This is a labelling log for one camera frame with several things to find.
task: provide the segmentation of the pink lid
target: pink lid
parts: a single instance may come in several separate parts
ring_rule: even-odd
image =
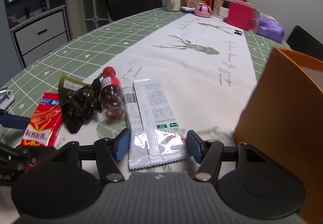
[[[200,17],[209,18],[211,17],[212,10],[211,8],[203,3],[200,3],[196,6],[194,14]]]

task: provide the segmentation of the chair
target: chair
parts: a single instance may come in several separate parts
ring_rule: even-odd
[[[323,60],[323,44],[300,26],[296,26],[293,29],[286,42],[294,51],[302,52],[316,59]]]
[[[113,21],[163,6],[162,0],[106,0],[106,3]]]

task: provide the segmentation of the red bottle cap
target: red bottle cap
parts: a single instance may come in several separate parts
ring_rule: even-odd
[[[113,74],[114,76],[116,76],[116,70],[111,66],[105,67],[103,69],[103,73],[104,74]]]

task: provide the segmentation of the snack packet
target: snack packet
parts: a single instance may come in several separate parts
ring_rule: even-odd
[[[122,83],[127,124],[131,129],[130,169],[184,159],[186,145],[159,80]]]
[[[44,93],[33,116],[30,118],[20,145],[53,146],[62,125],[59,94]]]
[[[59,96],[62,103],[63,121],[70,133],[77,133],[83,123],[90,119],[93,110],[102,112],[98,101],[101,75],[91,85],[65,75],[59,80]]]

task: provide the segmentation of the white table runner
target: white table runner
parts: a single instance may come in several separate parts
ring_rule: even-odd
[[[183,16],[115,56],[85,82],[91,83],[106,66],[114,67],[121,81],[161,79],[183,135],[195,130],[202,139],[215,138],[228,146],[234,145],[232,132],[256,85],[243,30],[216,17]],[[96,115],[75,135],[63,126],[56,143],[92,144],[98,139],[96,126],[103,120],[102,115]],[[193,174],[197,167],[188,158],[151,170]],[[95,162],[85,162],[83,168],[98,176]],[[128,155],[119,168],[128,178]],[[234,163],[224,163],[220,176],[232,169]]]

